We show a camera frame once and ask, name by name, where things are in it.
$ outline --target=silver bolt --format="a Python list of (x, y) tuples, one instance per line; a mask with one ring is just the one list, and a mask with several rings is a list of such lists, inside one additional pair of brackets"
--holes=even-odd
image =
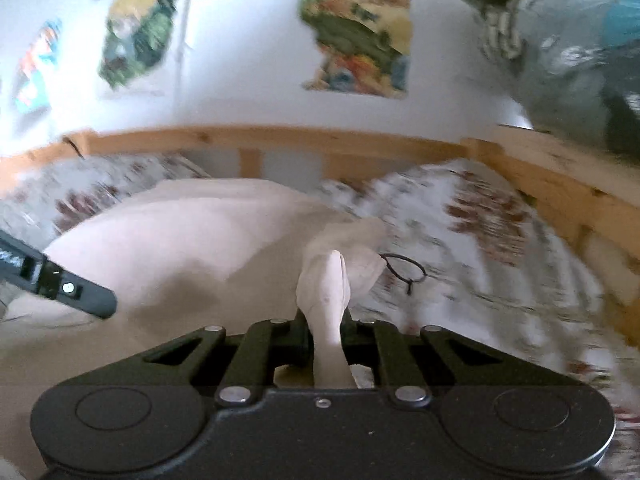
[(427, 397), (427, 392), (420, 386), (400, 386), (396, 390), (396, 399), (402, 402), (420, 402)]
[(331, 406), (331, 401), (329, 399), (316, 400), (316, 408), (328, 408), (329, 406)]
[(227, 386), (220, 391), (220, 399), (233, 404), (242, 404), (251, 398), (251, 390), (244, 386)]

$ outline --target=bed frame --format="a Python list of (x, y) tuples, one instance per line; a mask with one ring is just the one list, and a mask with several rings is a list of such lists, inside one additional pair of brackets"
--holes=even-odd
[(0, 158), (0, 192), (24, 171), (60, 158), (117, 153), (239, 150), (240, 175), (262, 176), (263, 153), (322, 156), (323, 176), (357, 184), (414, 164), (466, 157), (508, 179), (607, 287), (609, 321), (640, 346), (640, 168), (531, 130), (497, 126), (492, 142), (436, 140), (296, 126), (188, 126), (102, 135)]

